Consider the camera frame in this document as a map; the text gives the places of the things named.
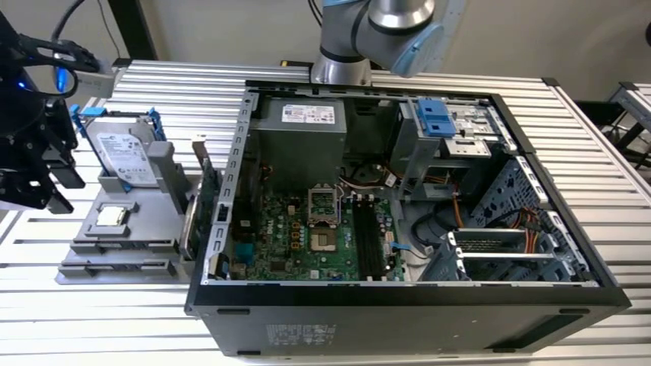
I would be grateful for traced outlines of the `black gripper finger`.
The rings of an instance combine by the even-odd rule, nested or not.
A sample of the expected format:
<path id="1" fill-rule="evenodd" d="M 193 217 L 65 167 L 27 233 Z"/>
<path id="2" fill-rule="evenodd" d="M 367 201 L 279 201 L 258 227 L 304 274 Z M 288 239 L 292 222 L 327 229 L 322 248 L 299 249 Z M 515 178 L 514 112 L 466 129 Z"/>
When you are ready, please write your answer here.
<path id="1" fill-rule="evenodd" d="M 64 188 L 84 188 L 85 182 L 75 170 L 72 151 L 79 142 L 67 103 L 63 99 L 48 99 L 45 102 L 45 139 L 49 148 L 44 160 L 53 176 Z"/>
<path id="2" fill-rule="evenodd" d="M 1 172 L 1 209 L 48 210 L 71 214 L 75 210 L 48 174 Z"/>

